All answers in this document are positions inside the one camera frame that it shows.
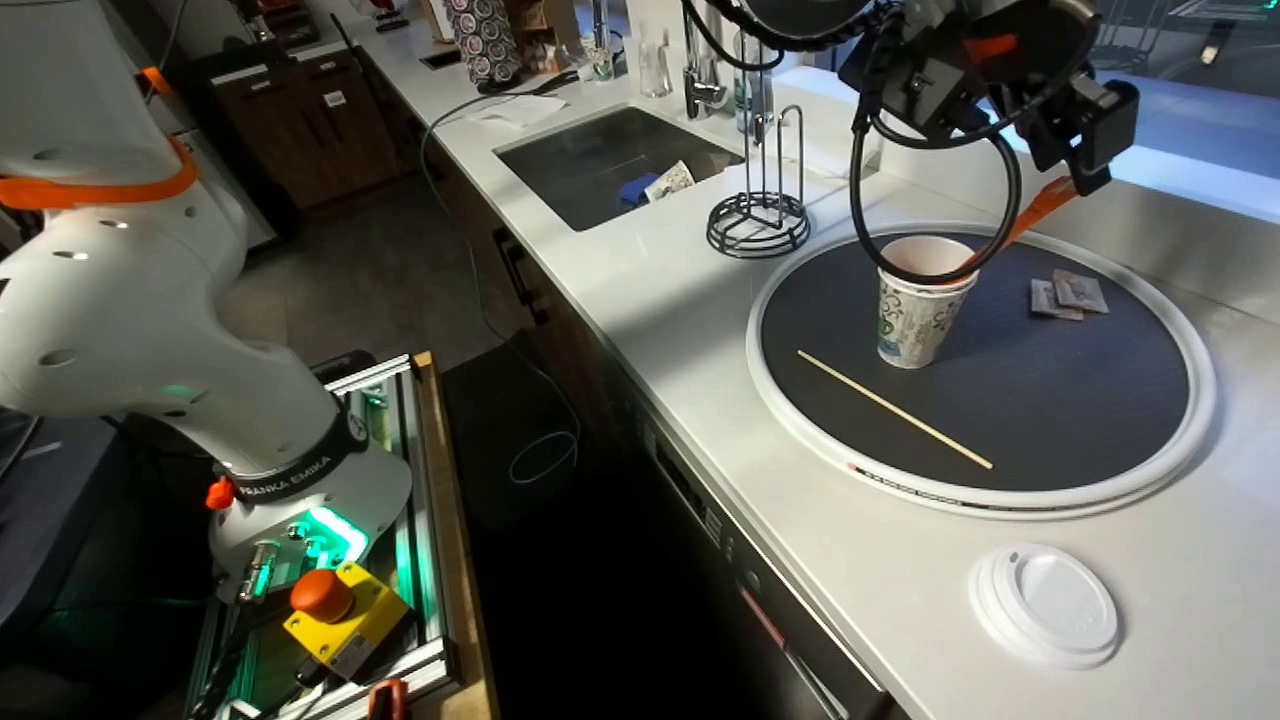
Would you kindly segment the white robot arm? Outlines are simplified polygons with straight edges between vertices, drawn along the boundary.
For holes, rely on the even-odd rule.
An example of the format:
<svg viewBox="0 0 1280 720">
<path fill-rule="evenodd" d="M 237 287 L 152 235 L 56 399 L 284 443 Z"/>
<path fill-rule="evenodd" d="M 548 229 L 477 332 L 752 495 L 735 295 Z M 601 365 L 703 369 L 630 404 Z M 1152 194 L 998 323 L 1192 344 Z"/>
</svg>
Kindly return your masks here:
<svg viewBox="0 0 1280 720">
<path fill-rule="evenodd" d="M 1096 80 L 1088 0 L 684 0 L 770 48 L 850 39 L 864 122 L 923 149 L 1019 131 L 1088 194 L 1135 139 L 1141 94 Z M 364 555 L 404 513 L 411 470 L 353 430 L 284 347 L 233 337 L 215 295 L 246 229 L 164 135 L 99 0 L 0 0 L 0 199 L 46 231 L 3 261 L 0 404 L 34 414 L 152 414 L 230 475 L 212 555 L 312 518 Z"/>
</svg>

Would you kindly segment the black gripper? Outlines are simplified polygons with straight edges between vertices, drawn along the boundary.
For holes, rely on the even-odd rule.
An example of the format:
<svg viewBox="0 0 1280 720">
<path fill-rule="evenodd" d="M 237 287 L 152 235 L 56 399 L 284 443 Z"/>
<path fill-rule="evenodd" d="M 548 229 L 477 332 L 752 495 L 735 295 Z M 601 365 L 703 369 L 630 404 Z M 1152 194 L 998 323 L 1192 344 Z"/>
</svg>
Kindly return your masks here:
<svg viewBox="0 0 1280 720">
<path fill-rule="evenodd" d="M 1039 171 L 1064 162 L 1077 192 L 1111 179 L 1135 145 L 1141 91 L 1092 72 L 1100 11 L 1088 0 L 879 0 L 853 52 L 868 117 L 902 145 L 962 149 L 1011 126 Z"/>
</svg>

